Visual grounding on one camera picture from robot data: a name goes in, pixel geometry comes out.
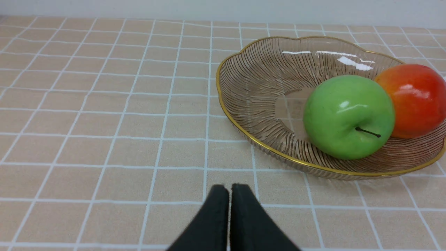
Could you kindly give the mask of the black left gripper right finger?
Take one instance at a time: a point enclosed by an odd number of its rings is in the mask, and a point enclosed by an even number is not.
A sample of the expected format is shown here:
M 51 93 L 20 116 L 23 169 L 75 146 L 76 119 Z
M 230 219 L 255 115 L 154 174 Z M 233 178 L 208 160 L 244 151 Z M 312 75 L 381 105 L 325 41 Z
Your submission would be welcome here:
M 231 251 L 299 251 L 266 213 L 247 184 L 232 185 Z

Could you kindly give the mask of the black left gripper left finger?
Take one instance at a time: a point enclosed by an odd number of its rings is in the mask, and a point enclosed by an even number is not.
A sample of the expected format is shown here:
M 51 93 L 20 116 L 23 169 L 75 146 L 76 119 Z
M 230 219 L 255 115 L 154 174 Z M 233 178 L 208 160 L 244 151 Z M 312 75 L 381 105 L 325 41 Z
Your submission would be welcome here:
M 213 185 L 202 207 L 185 230 L 169 246 L 169 251 L 226 251 L 229 192 Z

